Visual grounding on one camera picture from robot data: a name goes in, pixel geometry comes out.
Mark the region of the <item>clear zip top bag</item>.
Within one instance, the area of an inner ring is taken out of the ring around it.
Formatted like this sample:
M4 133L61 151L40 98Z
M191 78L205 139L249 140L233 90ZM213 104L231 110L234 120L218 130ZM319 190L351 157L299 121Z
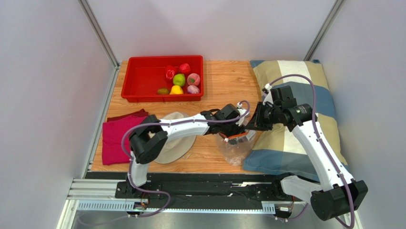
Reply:
M238 125L248 124L250 114L248 113L244 118L237 121ZM246 130L239 135L226 137L223 134L216 134L214 136L216 145L219 152L227 163L233 166L241 165L248 153L252 150L254 145L254 137L256 132L254 130Z

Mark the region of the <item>pink fake onion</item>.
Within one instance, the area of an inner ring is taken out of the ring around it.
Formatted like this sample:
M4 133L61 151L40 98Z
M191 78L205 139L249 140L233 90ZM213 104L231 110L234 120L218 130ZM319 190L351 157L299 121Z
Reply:
M188 94L199 94L200 92L201 92L200 89L195 85L189 85L187 87Z

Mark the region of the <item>pink fake peach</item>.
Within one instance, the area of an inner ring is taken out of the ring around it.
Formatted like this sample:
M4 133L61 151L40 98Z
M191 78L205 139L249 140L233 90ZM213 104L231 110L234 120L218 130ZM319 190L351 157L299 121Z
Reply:
M193 86L199 86L201 83L201 77L200 75L196 74L196 73L191 73L190 75L188 75L188 77L186 78L186 81L189 85L193 85Z

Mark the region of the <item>yellow fake lemon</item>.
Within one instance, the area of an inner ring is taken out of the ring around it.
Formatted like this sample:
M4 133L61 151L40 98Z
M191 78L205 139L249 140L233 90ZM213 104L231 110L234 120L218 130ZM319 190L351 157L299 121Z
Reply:
M184 94L183 89L182 89L181 86L174 85L174 86L171 87L170 95L180 95L180 94Z

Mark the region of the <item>red fake strawberry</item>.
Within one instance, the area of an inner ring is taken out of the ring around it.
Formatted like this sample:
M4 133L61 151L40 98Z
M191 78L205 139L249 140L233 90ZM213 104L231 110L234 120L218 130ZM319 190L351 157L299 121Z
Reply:
M179 73L188 75L191 73L191 67L188 63L183 63L179 66Z

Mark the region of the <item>brown fake kiwi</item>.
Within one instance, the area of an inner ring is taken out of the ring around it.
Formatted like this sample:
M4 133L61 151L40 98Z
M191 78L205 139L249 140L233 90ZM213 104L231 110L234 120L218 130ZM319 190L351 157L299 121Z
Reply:
M158 95L168 95L168 94L170 94L170 90L166 87L160 88L157 90L157 94Z

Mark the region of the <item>red fake bell pepper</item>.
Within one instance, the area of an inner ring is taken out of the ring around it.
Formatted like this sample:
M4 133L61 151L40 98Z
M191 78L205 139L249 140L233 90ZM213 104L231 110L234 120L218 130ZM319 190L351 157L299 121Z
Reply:
M174 76L178 73L177 68L172 65L165 67L165 79L167 82L172 82Z

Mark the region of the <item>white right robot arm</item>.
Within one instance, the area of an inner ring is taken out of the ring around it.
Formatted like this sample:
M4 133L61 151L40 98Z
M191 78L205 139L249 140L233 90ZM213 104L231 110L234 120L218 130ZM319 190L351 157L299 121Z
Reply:
M325 139L313 106L298 104L290 86L273 88L267 84L263 92L266 97L257 103L247 129L269 131L276 124L287 127L304 148L319 178L319 183L313 183L290 172L279 175L277 194L305 201L323 221L346 213L353 217L368 187L340 163Z

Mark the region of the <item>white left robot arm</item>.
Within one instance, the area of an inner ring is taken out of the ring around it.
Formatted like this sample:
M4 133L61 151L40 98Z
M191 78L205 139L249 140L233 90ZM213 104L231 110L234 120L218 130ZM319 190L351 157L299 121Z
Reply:
M240 134L245 130L243 122L250 110L243 108L243 103L248 102L228 104L222 109L173 120L150 115L141 124L128 129L121 145L130 159L127 180L131 187L138 189L146 183L149 164L159 156L167 142L190 136Z

